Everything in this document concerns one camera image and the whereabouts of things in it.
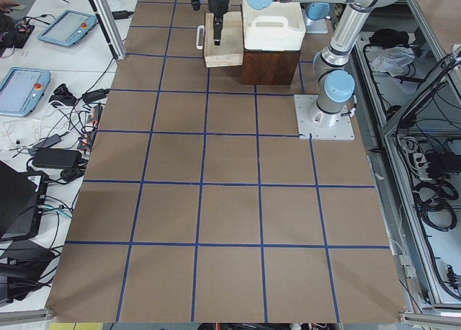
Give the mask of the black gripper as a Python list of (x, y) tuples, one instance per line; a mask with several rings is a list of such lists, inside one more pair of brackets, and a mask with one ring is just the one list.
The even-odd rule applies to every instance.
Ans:
[(223, 16), (228, 12), (230, 0), (208, 0), (208, 9), (213, 16), (213, 42), (220, 45), (223, 30)]

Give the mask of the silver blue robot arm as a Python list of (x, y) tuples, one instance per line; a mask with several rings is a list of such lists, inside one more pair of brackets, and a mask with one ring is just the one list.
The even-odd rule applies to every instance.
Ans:
[(322, 128), (338, 123), (341, 110), (352, 97), (354, 80), (344, 70), (349, 55), (364, 23), (373, 9), (388, 6), (397, 0), (246, 0), (256, 10), (267, 8), (273, 2), (342, 3), (346, 8), (329, 44), (315, 57), (314, 71), (318, 77), (321, 93), (315, 104), (308, 109), (310, 121)]

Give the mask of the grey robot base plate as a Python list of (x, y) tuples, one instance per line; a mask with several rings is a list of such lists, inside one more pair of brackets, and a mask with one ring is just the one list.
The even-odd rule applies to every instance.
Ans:
[(352, 119), (346, 104), (336, 114), (326, 114), (317, 106), (318, 95), (296, 94), (295, 113), (300, 139), (321, 141), (353, 141)]

